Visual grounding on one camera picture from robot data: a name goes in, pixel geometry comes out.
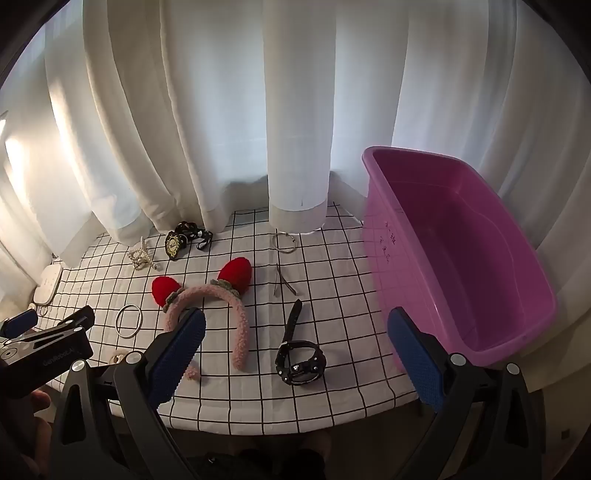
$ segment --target finger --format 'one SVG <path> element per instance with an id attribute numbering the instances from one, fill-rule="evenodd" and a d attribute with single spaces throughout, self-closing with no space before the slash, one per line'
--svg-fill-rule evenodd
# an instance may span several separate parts
<path id="1" fill-rule="evenodd" d="M 51 426 L 43 419 L 37 420 L 37 440 L 35 442 L 35 462 L 42 475 L 49 471 L 49 450 L 51 443 Z"/>
<path id="2" fill-rule="evenodd" d="M 40 471 L 39 471 L 39 467 L 35 463 L 35 460 L 33 460 L 31 457 L 28 457 L 28 456 L 23 455 L 23 454 L 21 454 L 21 457 L 22 457 L 23 460 L 25 460 L 25 463 L 31 469 L 31 471 L 33 472 L 33 475 L 39 476 Z"/>
<path id="3" fill-rule="evenodd" d="M 43 390 L 34 390 L 31 392 L 31 404 L 33 411 L 45 410 L 51 405 L 51 397 Z"/>

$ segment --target curtain fold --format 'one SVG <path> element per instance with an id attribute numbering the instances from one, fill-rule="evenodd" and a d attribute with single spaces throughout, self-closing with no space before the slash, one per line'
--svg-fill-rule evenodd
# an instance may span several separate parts
<path id="1" fill-rule="evenodd" d="M 469 163 L 537 248 L 560 307 L 531 349 L 591 308 L 591 87 L 521 0 L 72 0 L 5 109 L 0 261 L 23 286 L 100 228 L 131 245 L 268 206 L 309 232 L 329 200 L 362 218 L 361 153 L 394 145 Z"/>
<path id="2" fill-rule="evenodd" d="M 150 162 L 129 110 L 113 57 L 106 0 L 84 1 L 82 21 L 90 88 L 103 131 L 141 209 L 159 231 L 168 231 L 180 215 Z M 142 227 L 137 236 L 147 236 L 149 222 Z"/>
<path id="3" fill-rule="evenodd" d="M 368 145 L 390 145 L 407 53 L 408 1 L 345 0 L 336 8 L 330 197 L 363 217 Z"/>
<path id="4" fill-rule="evenodd" d="M 108 1 L 107 15 L 119 80 L 150 162 L 173 197 L 179 218 L 201 223 L 199 201 L 168 97 L 159 4 Z"/>
<path id="5" fill-rule="evenodd" d="M 161 2 L 168 93 L 204 225 L 268 202 L 261 0 Z"/>
<path id="6" fill-rule="evenodd" d="M 269 221 L 311 232 L 326 217 L 335 96 L 335 2 L 264 0 Z"/>
<path id="7" fill-rule="evenodd" d="M 86 200 L 109 234 L 135 243 L 125 227 L 141 210 L 105 136 L 86 68 L 82 1 L 73 0 L 46 25 L 47 85 L 62 145 Z"/>

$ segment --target black hair tie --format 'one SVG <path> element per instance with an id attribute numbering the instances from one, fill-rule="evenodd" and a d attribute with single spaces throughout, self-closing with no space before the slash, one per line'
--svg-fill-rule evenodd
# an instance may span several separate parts
<path id="1" fill-rule="evenodd" d="M 194 222 L 180 222 L 174 231 L 169 232 L 164 242 L 164 249 L 170 260 L 176 260 L 178 253 L 193 240 L 200 239 L 197 248 L 203 250 L 213 239 L 213 233 L 199 228 Z"/>
<path id="2" fill-rule="evenodd" d="M 301 307 L 301 300 L 296 300 L 291 308 L 290 316 L 285 326 L 283 341 L 279 346 L 279 350 L 277 350 L 277 357 L 275 358 L 277 374 L 288 385 L 304 385 L 312 382 L 320 378 L 326 368 L 326 357 L 319 345 L 307 340 L 292 340 Z M 287 355 L 290 351 L 298 348 L 311 348 L 314 350 L 314 354 L 308 360 L 286 366 L 285 360 L 287 359 Z"/>

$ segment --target sunlight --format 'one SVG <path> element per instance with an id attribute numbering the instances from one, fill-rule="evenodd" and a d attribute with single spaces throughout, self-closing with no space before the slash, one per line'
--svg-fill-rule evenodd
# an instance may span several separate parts
<path id="1" fill-rule="evenodd" d="M 11 172 L 7 171 L 12 188 L 23 205 L 29 205 L 27 190 L 25 187 L 25 171 L 28 162 L 28 152 L 14 137 L 9 137 L 5 142 Z"/>

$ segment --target table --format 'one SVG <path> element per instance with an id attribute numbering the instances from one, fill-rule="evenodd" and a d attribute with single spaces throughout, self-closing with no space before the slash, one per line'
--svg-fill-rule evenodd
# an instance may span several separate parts
<path id="1" fill-rule="evenodd" d="M 159 270 L 134 270 L 126 246 L 104 234 L 87 250 L 79 268 L 64 268 L 57 294 L 41 311 L 40 328 L 53 326 L 84 305 L 95 310 L 88 331 L 94 350 L 89 363 L 103 365 L 118 349 L 144 350 L 163 331 L 164 313 L 151 295 L 151 282 L 169 275 L 186 287 L 216 278 L 235 257 L 247 257 L 253 268 L 252 284 L 243 296 L 249 317 L 250 352 L 245 372 L 229 362 L 233 316 L 221 300 L 207 299 L 203 308 L 207 333 L 194 360 L 200 382 L 184 379 L 175 396 L 160 405 L 166 426 L 222 434 L 297 433 L 361 419 L 416 398 L 408 376 L 397 370 L 391 344 L 379 311 L 368 262 L 361 241 L 361 224 L 338 205 L 328 208 L 324 227 L 296 235 L 301 248 L 291 254 L 272 247 L 276 233 L 267 210 L 235 212 L 229 226 L 205 251 L 194 245 L 170 261 L 164 251 L 165 235 L 154 232 L 147 250 Z M 279 236 L 280 247 L 291 240 Z M 276 264 L 295 288 L 283 286 L 274 294 Z M 292 387 L 275 373 L 274 361 L 284 325 L 296 298 L 303 301 L 294 339 L 319 343 L 327 358 L 324 377 Z M 142 308 L 144 322 L 134 338 L 115 331 L 115 316 L 125 304 Z M 122 333 L 130 333 L 138 313 L 124 313 Z M 60 390 L 67 373 L 52 380 Z M 120 406 L 112 405 L 122 416 Z"/>

